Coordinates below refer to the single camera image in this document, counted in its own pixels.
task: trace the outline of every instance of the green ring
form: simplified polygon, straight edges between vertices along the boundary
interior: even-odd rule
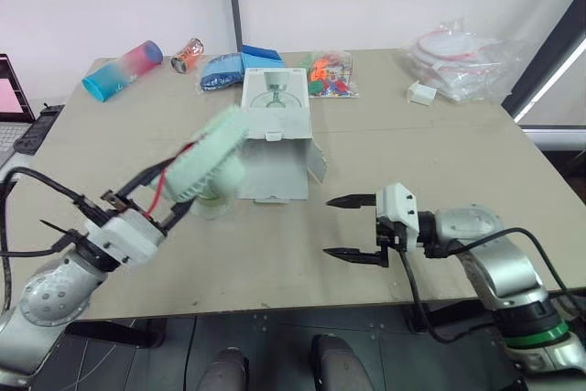
[[[562,321],[554,328],[542,331],[540,333],[529,334],[527,336],[517,336],[515,338],[503,338],[505,344],[511,348],[523,348],[528,345],[538,345],[543,342],[552,342],[559,339],[568,332],[568,324]]]

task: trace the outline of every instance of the white cardboard box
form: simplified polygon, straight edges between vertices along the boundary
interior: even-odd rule
[[[311,133],[304,69],[247,69],[241,106],[248,117],[242,148],[246,177],[239,199],[285,203],[309,197],[308,171],[321,182],[327,163]]]

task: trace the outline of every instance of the white plastic packaging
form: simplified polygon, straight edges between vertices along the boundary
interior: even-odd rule
[[[502,101],[522,67],[522,45],[466,32],[462,20],[440,25],[405,52],[419,81],[455,102]]]

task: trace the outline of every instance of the black cable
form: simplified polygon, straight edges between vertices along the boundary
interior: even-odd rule
[[[23,252],[0,252],[0,256],[8,258],[35,258],[38,256],[47,256],[56,254],[59,251],[55,249],[43,249],[42,251],[23,251]]]
[[[10,191],[10,182],[16,174],[25,174],[33,179],[39,180],[40,182],[54,189],[56,192],[59,192],[74,201],[82,197],[77,192],[64,187],[55,180],[31,168],[15,167],[6,173],[4,180],[2,181],[2,191],[0,192],[0,251],[2,252],[0,255],[2,255],[2,268],[4,271],[4,303],[2,305],[2,313],[10,309],[10,303],[12,302],[12,271],[10,269],[11,255],[8,251],[8,233],[6,228],[6,200]]]
[[[487,327],[494,326],[493,322],[485,322],[482,324],[474,325],[470,329],[468,329],[467,331],[463,331],[462,333],[456,334],[451,339],[444,338],[443,336],[438,334],[436,332],[436,329],[433,327],[433,325],[431,325],[431,322],[429,321],[428,314],[423,309],[423,303],[421,302],[421,297],[419,296],[418,285],[415,282],[415,276],[413,275],[413,270],[411,269],[411,265],[409,264],[409,261],[407,260],[407,256],[405,255],[405,252],[399,252],[399,255],[401,257],[401,262],[403,263],[403,267],[405,268],[405,272],[407,273],[409,285],[411,286],[411,294],[413,295],[413,302],[415,302],[415,306],[417,307],[419,317],[421,318],[421,320],[423,320],[423,324],[425,325],[425,328],[428,331],[429,335],[433,339],[435,339],[437,342],[446,343],[446,344],[456,342],[459,339],[463,338],[464,336],[471,334],[473,331],[477,331],[480,329],[485,329]]]
[[[190,336],[190,346],[187,349],[187,354],[185,355],[185,366],[183,367],[183,391],[187,391],[187,367],[190,364],[190,355],[191,355],[191,346],[193,345],[193,338],[195,336],[195,326],[197,324],[198,319],[193,317],[193,327],[191,328],[191,336]]]
[[[570,300],[570,302],[576,308],[576,310],[579,312],[579,314],[583,314],[584,313],[584,309],[580,306],[580,304],[578,303],[578,301],[573,297],[573,295],[570,293],[570,291],[568,290],[568,288],[566,287],[566,285],[564,284],[564,282],[559,277],[558,271],[551,264],[551,261],[549,261],[549,257],[546,254],[546,251],[543,249],[543,246],[541,245],[541,243],[539,242],[539,240],[531,232],[529,232],[525,228],[515,227],[515,228],[503,229],[502,231],[499,231],[499,232],[494,233],[494,234],[487,235],[484,238],[481,238],[480,240],[477,240],[477,241],[475,241],[473,243],[470,243],[470,244],[467,244],[467,245],[463,245],[462,247],[460,247],[458,249],[453,249],[453,250],[451,250],[449,252],[449,255],[457,255],[457,254],[461,254],[462,252],[470,251],[474,247],[478,247],[478,246],[481,246],[481,245],[486,244],[488,242],[492,242],[496,238],[502,237],[504,235],[509,235],[509,234],[512,234],[512,233],[524,234],[526,237],[529,238],[529,240],[531,240],[531,242],[533,243],[533,245],[535,246],[535,248],[537,249],[537,251],[541,255],[541,258],[543,259],[544,263],[548,267],[549,272],[551,273],[551,275],[553,276],[553,278],[558,283],[558,286],[561,288],[561,291]]]

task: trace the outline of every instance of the table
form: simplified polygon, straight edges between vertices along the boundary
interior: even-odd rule
[[[586,285],[586,207],[499,105],[407,103],[412,80],[395,51],[353,55],[360,98],[311,102],[314,137],[329,169],[322,184],[309,181],[308,201],[236,201],[221,219],[183,219],[154,260],[111,274],[83,318],[411,302],[397,255],[382,268],[321,252],[333,246],[374,251],[374,209],[345,211],[325,201],[395,181],[416,194],[422,211],[471,201],[492,207],[506,225],[526,227],[540,239],[569,288]],[[296,66],[303,56],[286,54],[285,60]],[[97,60],[92,71],[105,62]],[[177,151],[211,115],[239,103],[240,87],[199,93],[195,78],[175,73],[165,60],[107,103],[78,85],[34,168],[98,201],[105,190],[117,190]],[[146,207],[152,197],[152,190],[141,189],[134,199]],[[167,208],[161,204],[156,215]],[[67,201],[30,179],[16,185],[8,211],[14,250],[43,248],[57,239],[38,219],[66,229],[82,226]],[[556,289],[531,244],[523,237],[512,240],[546,286]],[[418,251],[411,261],[424,300],[475,297],[455,258],[426,260]],[[41,263],[14,260],[15,295]]]

